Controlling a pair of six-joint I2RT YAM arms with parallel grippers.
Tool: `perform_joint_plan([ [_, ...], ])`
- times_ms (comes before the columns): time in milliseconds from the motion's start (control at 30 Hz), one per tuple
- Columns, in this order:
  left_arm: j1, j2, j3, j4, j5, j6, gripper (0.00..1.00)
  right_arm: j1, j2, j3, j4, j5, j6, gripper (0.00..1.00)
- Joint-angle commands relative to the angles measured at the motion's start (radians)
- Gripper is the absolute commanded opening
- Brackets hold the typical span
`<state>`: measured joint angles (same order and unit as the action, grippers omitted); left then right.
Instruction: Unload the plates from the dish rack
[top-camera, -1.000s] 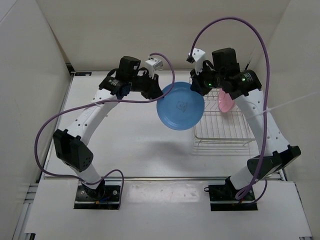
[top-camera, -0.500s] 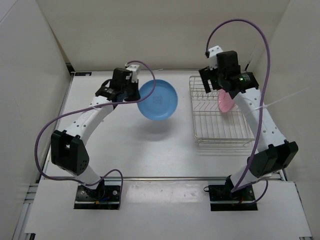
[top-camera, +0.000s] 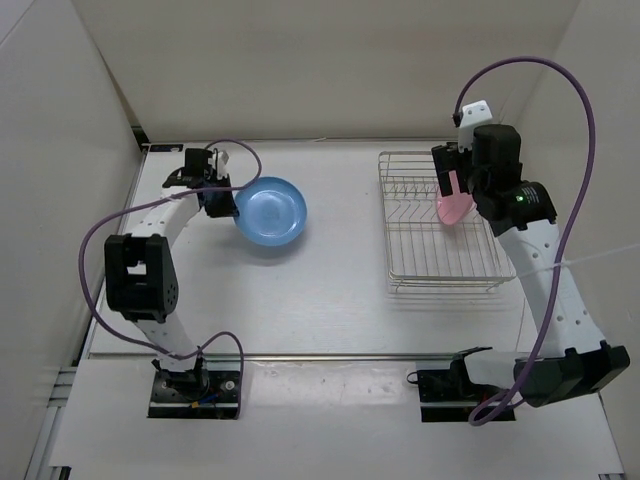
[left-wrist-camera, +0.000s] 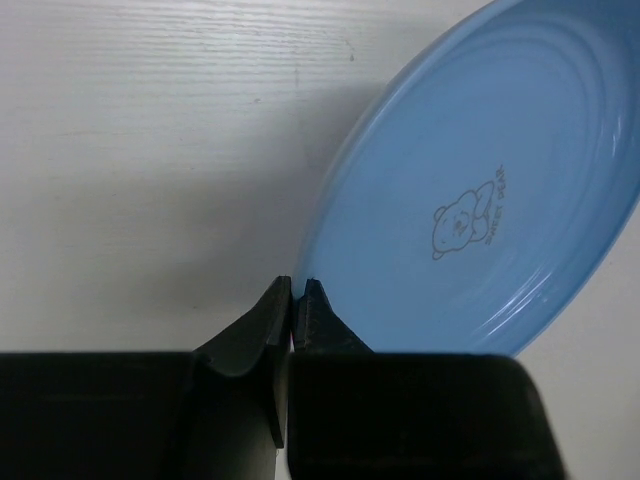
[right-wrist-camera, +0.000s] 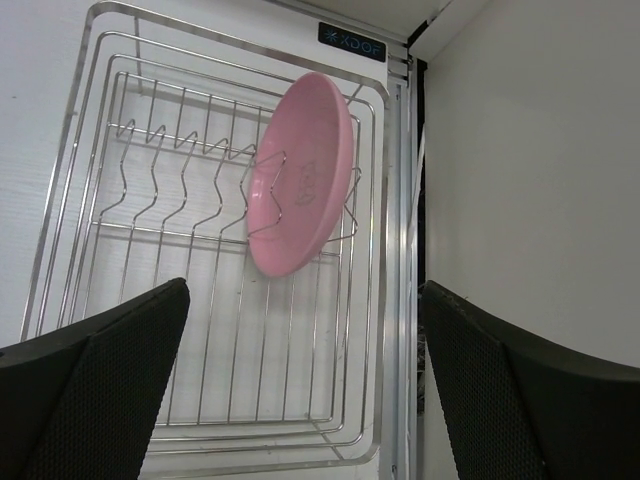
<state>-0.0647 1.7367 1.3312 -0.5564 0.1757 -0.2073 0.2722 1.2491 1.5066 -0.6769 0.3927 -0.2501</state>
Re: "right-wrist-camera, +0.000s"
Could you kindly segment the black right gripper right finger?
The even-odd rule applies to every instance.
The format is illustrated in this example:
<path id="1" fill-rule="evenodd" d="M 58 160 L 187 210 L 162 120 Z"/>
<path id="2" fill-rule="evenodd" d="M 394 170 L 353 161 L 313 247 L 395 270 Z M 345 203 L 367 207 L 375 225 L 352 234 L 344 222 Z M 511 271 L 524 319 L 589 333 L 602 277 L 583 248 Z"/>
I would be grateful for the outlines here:
<path id="1" fill-rule="evenodd" d="M 427 282 L 428 354 L 461 479 L 636 479 L 639 370 Z"/>

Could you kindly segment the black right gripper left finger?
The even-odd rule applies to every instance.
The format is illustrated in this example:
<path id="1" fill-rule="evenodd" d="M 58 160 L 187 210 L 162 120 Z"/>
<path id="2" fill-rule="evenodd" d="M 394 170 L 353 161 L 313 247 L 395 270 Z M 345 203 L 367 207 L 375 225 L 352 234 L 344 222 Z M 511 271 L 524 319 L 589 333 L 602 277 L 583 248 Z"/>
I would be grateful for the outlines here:
<path id="1" fill-rule="evenodd" d="M 189 306 L 175 278 L 2 348 L 2 478 L 137 478 Z"/>

